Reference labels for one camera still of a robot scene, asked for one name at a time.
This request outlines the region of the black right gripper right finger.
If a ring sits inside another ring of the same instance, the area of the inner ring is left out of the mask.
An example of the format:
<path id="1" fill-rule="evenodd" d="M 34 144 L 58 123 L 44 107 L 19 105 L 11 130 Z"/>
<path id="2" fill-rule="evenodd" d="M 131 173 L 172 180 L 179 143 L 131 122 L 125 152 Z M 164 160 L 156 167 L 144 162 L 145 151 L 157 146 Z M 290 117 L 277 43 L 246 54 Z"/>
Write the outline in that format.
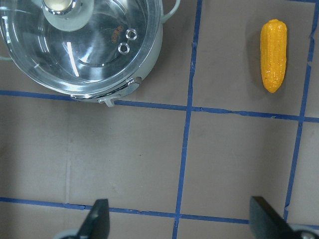
<path id="1" fill-rule="evenodd" d="M 256 239 L 301 238 L 261 196 L 250 198 L 249 226 Z"/>

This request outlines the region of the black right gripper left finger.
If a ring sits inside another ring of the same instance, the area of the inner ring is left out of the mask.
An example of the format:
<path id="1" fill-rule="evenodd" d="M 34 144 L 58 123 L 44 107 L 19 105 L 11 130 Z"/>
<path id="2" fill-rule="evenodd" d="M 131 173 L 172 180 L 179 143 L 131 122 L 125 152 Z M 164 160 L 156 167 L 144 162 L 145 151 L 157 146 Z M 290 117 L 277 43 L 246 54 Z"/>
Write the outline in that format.
<path id="1" fill-rule="evenodd" d="M 77 239 L 107 239 L 110 233 L 108 199 L 98 199 L 76 234 Z"/>

